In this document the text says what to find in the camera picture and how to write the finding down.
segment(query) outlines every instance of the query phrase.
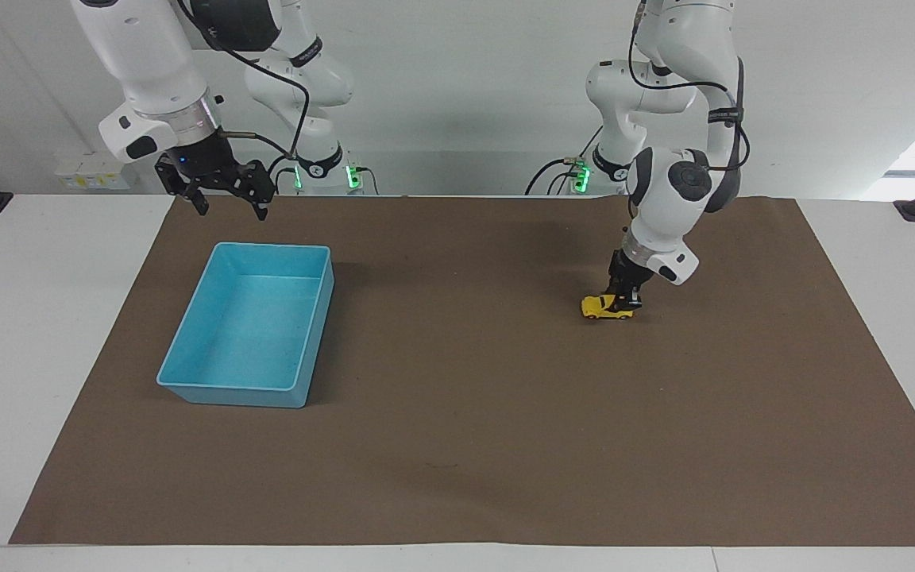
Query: white wall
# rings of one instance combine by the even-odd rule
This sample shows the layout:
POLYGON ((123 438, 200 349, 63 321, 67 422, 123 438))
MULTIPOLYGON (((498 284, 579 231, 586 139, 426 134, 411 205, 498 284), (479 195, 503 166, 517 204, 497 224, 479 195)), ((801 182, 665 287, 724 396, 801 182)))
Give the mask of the white wall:
MULTIPOLYGON (((544 160, 598 126, 584 80, 625 57, 635 0, 309 0, 326 48, 351 65, 342 138, 387 192, 520 192, 544 160)), ((915 140, 915 2, 746 0, 748 195, 857 196, 915 140)), ((197 60, 228 128, 286 141, 252 102, 239 64, 197 60)), ((0 0, 0 186, 58 192, 61 149, 104 149, 98 120, 121 101, 66 0, 0 0)), ((655 144, 701 145, 704 106, 646 119, 655 144)), ((269 159, 261 146, 248 155, 269 159)), ((157 191, 149 166, 141 166, 157 191)))

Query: blue plastic bin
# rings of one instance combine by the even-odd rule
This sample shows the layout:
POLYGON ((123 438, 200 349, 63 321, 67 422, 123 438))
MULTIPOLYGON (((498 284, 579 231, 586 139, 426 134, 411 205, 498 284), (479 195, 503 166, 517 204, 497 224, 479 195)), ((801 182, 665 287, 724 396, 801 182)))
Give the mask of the blue plastic bin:
POLYGON ((331 290, 326 246, 218 244, 157 384, 192 403, 302 407, 331 290))

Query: white table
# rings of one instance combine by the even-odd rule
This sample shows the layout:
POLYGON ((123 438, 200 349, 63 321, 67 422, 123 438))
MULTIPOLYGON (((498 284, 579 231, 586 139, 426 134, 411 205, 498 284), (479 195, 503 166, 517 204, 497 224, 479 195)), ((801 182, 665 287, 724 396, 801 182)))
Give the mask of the white table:
MULTIPOLYGON (((915 570, 915 549, 1 547, 170 203, 21 195, 0 214, 0 569, 915 570)), ((915 225, 886 203, 801 206, 915 407, 915 225)))

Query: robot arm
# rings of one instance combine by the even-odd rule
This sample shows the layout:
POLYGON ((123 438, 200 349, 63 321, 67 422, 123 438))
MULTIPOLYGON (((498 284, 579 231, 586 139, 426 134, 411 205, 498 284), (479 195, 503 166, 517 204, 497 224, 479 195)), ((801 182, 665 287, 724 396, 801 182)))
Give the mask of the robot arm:
MULTIPOLYGON (((722 209, 739 191, 743 68, 733 47, 733 5, 733 0, 640 4, 633 36, 651 59, 647 76, 671 70, 693 85, 687 90, 701 92, 708 100, 708 144, 704 151, 646 148, 632 158, 626 189, 639 213, 610 263, 606 293, 615 296, 613 311, 639 308, 640 287, 654 274, 676 285, 686 282, 698 259, 684 235, 705 211, 722 209)), ((636 109, 644 107, 642 98, 636 109)), ((616 131, 611 137, 618 137, 616 131)), ((602 157, 611 146, 600 144, 596 155, 602 157)))
POLYGON ((258 160, 242 165, 222 137, 207 82, 166 0, 70 0, 81 28, 126 101, 99 124, 108 149, 131 163, 162 152, 166 191, 206 214, 201 188, 228 191, 266 216, 275 188, 258 160))
POLYGON ((316 35, 302 0, 279 0, 279 4, 280 35, 257 64, 305 86, 310 95, 309 108, 303 109, 302 91, 257 69, 246 69, 246 86, 252 97, 275 112, 291 133, 305 116, 297 146, 297 186, 323 195, 345 195, 361 181, 323 108, 345 105, 351 100, 352 73, 323 51, 323 42, 316 35))
POLYGON ((585 152, 585 162, 592 173, 589 189, 597 195, 623 195, 631 163, 645 149, 647 129, 635 122, 635 112, 681 113, 697 97, 693 87, 681 90, 649 90, 639 86, 631 76, 655 86, 682 83, 682 79, 654 62, 607 60, 589 72, 589 100, 602 114, 602 137, 594 149, 585 152))

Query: brown paper mat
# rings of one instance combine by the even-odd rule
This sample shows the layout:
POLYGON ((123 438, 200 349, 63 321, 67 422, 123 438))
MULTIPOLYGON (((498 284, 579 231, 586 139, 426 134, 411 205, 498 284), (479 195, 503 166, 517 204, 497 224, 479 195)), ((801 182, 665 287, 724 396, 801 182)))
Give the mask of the brown paper mat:
POLYGON ((915 546, 915 412, 796 203, 705 218, 693 281, 592 323, 621 198, 211 202, 168 213, 12 542, 915 546), (226 240, 333 250, 305 409, 155 384, 226 240))

